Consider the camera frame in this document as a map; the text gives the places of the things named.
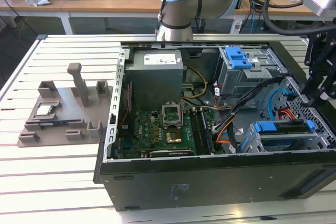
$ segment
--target green motherboard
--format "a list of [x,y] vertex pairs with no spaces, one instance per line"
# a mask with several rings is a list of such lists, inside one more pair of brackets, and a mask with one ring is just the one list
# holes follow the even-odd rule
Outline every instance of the green motherboard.
[[[193,128],[195,126],[192,125],[195,113],[192,110],[183,110],[182,126],[165,128],[162,111],[136,112],[132,134],[120,141],[119,158],[146,158],[150,157],[150,152],[163,150],[187,151],[190,155],[197,155]],[[210,129],[215,124],[214,115],[211,110],[204,110],[202,114],[205,116],[206,131],[210,134]],[[165,113],[166,120],[178,118],[174,111]]]

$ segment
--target gray power supply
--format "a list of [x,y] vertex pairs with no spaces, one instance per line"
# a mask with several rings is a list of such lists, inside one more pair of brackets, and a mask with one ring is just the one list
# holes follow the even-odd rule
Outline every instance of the gray power supply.
[[136,110],[160,110],[167,102],[179,103],[183,79],[179,50],[136,51],[126,75],[133,81]]

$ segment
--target white tissue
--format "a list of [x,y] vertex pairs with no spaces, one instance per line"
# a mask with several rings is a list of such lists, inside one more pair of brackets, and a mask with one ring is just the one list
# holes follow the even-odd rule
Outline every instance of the white tissue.
[[50,4],[49,0],[25,0],[29,5],[38,6],[38,5],[47,5]]

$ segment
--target cpu chip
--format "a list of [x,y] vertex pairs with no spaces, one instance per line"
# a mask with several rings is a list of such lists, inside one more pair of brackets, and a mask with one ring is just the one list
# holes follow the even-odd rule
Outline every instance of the cpu chip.
[[168,144],[178,144],[182,143],[181,130],[167,130],[166,132],[166,143]]

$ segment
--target blue cable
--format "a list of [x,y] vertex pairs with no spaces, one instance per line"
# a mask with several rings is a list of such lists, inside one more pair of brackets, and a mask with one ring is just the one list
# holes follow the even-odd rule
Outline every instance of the blue cable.
[[[254,1],[252,2],[252,5],[253,5],[253,9],[255,9],[255,8],[256,8],[256,5],[255,5]],[[251,26],[250,34],[252,33],[252,31],[253,31],[253,27],[254,27],[254,14],[255,14],[255,13],[256,13],[256,11],[253,10],[253,14],[252,14],[252,26]]]
[[269,96],[268,98],[268,101],[267,101],[267,109],[268,109],[268,114],[269,114],[269,117],[271,119],[271,121],[274,121],[276,118],[274,117],[273,115],[273,112],[272,112],[272,98],[275,96],[275,94],[277,92],[283,92],[283,93],[286,93],[286,94],[290,94],[291,92],[289,90],[286,90],[286,89],[276,89],[275,91],[273,91],[273,93]]

